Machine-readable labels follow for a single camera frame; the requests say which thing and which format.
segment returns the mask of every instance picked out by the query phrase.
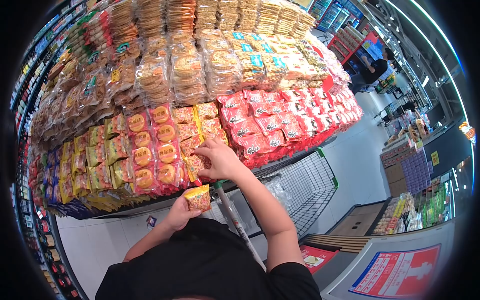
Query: person's left hand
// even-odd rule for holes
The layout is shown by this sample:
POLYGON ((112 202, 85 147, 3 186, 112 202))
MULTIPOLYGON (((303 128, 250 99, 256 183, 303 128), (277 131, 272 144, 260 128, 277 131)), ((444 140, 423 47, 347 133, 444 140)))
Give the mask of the person's left hand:
POLYGON ((189 190, 190 189, 185 190, 183 194, 175 200, 170 212, 163 220, 166 225, 174 231, 183 229, 187 225, 188 220, 202 214, 200 209, 188 210, 187 199, 183 197, 183 195, 189 190))

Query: person's right hand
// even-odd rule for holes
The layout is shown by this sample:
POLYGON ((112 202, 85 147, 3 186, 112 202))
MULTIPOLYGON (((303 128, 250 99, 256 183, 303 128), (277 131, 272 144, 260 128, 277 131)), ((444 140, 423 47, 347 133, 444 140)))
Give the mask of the person's right hand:
POLYGON ((194 153, 206 156, 212 161, 212 167, 199 170, 198 176, 235 181, 244 172, 250 172, 239 161, 235 152, 218 138, 205 140, 194 153))

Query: yellow snack bag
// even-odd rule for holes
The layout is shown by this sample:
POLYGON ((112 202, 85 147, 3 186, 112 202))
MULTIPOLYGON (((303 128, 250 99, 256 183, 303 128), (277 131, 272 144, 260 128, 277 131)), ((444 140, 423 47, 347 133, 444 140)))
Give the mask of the yellow snack bag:
POLYGON ((73 181, 70 175, 68 175, 65 180, 59 180, 59 188, 63 204, 67 204, 75 198, 75 194, 73 193, 73 181))
POLYGON ((105 143, 107 145, 107 164, 109 166, 121 158, 128 157, 128 140, 122 134, 105 141, 105 143))
POLYGON ((72 174, 72 158, 62 160, 60 162, 60 179, 65 180, 67 176, 72 174))
POLYGON ((133 165, 130 158, 115 162, 110 166, 110 174, 115 190, 125 183, 133 183, 133 165))
POLYGON ((198 188, 189 190, 183 195, 188 202, 188 209, 201 209, 202 213, 212 209, 210 204, 210 186, 208 184, 202 185, 198 188))
POLYGON ((72 174, 75 173, 85 173, 86 169, 87 154, 85 151, 72 154, 72 174))
POLYGON ((65 142, 63 143, 63 150, 62 150, 62 160, 68 160, 72 156, 72 153, 75 152, 75 146, 73 142, 65 142))
POLYGON ((104 162, 96 167, 88 167, 87 169, 90 175, 90 188, 93 193, 113 189, 110 170, 104 162))
POLYGON ((105 145, 103 144, 103 141, 96 144, 95 146, 87 147, 86 154, 89 167, 98 166, 107 159, 107 155, 105 153, 105 145))
POLYGON ((92 126, 88 128, 88 145, 95 146, 105 140, 105 125, 92 126))
POLYGON ((83 197, 90 192, 90 180, 88 179, 88 174, 77 173, 75 180, 73 181, 73 194, 77 197, 83 197))
POLYGON ((111 119, 105 119, 105 138, 111 139, 116 134, 125 133, 127 130, 123 114, 119 114, 111 119))
POLYGON ((75 137, 73 139, 73 144, 75 152, 79 153, 85 151, 85 148, 88 146, 88 132, 75 137))

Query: metal wire basket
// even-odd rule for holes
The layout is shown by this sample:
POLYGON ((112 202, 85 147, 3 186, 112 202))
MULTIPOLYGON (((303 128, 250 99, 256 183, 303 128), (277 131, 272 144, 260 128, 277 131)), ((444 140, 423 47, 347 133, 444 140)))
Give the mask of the metal wire basket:
MULTIPOLYGON (((285 158, 261 169, 254 169, 253 172, 263 184, 268 183, 275 177, 280 179, 282 188, 291 197, 288 212, 295 223, 299 239, 318 219, 338 188, 338 182, 321 148, 306 151, 292 158, 285 158)), ((226 189, 226 192, 230 191, 229 193, 231 193, 236 190, 237 187, 233 187, 226 189)), ((241 207, 239 205, 242 205, 242 203, 239 203, 237 199, 233 201, 240 211, 241 207)), ((251 208, 250 211, 258 226, 258 229, 252 234, 249 234, 251 230, 247 230, 249 238, 252 238, 263 234, 263 231, 261 231, 260 223, 251 208)), ((248 216, 243 215, 241 217, 245 219, 246 224, 244 225, 250 229, 251 226, 246 220, 248 216)))

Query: red sign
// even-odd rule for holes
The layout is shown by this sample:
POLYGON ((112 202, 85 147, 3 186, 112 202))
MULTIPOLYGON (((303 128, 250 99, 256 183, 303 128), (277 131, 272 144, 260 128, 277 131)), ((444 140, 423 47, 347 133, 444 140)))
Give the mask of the red sign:
POLYGON ((405 252, 377 252, 349 292, 384 299, 411 298, 428 286, 441 244, 405 252))
POLYGON ((313 256, 314 258, 318 259, 318 263, 316 264, 305 263, 305 266, 309 269, 311 274, 315 273, 316 271, 318 271, 318 269, 323 267, 338 252, 338 250, 335 252, 331 252, 331 251, 317 249, 317 248, 309 247, 305 245, 301 245, 300 250, 301 250, 301 254, 303 255, 303 259, 308 260, 309 256, 313 256))

